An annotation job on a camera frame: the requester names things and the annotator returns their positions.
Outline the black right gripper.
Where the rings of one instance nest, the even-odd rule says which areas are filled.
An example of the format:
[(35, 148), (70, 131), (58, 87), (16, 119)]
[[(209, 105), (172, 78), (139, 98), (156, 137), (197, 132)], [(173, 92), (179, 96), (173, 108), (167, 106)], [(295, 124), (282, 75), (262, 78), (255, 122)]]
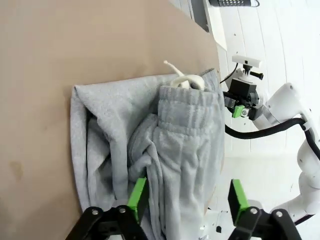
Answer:
[(246, 118), (256, 120), (260, 113), (260, 97), (257, 92), (257, 85), (240, 79), (233, 78), (229, 92), (223, 92), (224, 106), (234, 108), (233, 118)]

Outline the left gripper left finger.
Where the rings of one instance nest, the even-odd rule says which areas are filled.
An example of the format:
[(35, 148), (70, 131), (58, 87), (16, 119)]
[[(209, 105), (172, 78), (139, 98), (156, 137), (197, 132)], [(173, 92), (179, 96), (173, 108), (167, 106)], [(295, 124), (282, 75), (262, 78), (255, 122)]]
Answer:
[(67, 240), (108, 240), (121, 236), (123, 240), (146, 240), (141, 227), (148, 206), (148, 180), (138, 178), (125, 205), (103, 211), (99, 207), (88, 207), (80, 216)]

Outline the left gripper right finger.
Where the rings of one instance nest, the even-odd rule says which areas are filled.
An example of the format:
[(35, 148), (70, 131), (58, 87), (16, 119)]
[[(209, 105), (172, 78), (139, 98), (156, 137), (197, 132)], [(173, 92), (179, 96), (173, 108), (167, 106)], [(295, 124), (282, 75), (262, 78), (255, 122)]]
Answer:
[(240, 180), (230, 181), (228, 204), (235, 229), (230, 240), (301, 240), (301, 236), (285, 209), (271, 213), (262, 208), (250, 206)]

